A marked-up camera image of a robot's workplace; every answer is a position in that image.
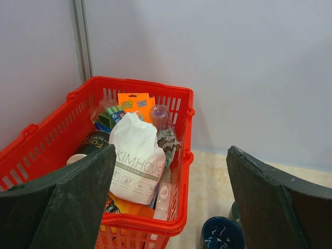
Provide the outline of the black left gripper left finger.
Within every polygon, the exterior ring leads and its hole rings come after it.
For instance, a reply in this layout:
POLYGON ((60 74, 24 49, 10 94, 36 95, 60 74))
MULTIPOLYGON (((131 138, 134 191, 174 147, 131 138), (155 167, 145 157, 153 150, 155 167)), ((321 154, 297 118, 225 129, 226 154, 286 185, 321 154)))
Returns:
POLYGON ((94 248, 115 162, 109 145, 1 192, 1 248, 94 248))

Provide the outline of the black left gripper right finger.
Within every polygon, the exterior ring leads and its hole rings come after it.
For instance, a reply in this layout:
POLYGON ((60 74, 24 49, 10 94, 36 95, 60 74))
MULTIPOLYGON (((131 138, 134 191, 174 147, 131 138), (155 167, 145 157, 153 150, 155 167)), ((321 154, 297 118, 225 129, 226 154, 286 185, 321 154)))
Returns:
POLYGON ((331 248, 331 188, 235 146, 226 161, 247 248, 331 248))

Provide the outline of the dark green mug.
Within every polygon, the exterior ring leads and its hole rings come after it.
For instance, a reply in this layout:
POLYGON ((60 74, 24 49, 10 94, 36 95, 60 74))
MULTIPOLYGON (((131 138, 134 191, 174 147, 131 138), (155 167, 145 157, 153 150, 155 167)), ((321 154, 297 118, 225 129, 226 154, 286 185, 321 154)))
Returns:
POLYGON ((237 208, 237 204, 234 202, 231 206, 231 209, 229 211, 228 218, 235 222, 239 227, 241 227, 239 212, 237 208))

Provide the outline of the dark blue mug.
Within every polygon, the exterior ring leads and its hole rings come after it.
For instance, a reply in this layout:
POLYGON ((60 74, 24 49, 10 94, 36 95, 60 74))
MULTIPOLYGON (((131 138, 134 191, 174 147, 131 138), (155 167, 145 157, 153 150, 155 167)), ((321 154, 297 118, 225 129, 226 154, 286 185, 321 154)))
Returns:
POLYGON ((202 226, 199 248, 245 249, 243 231, 236 222, 226 217, 211 217, 202 226))

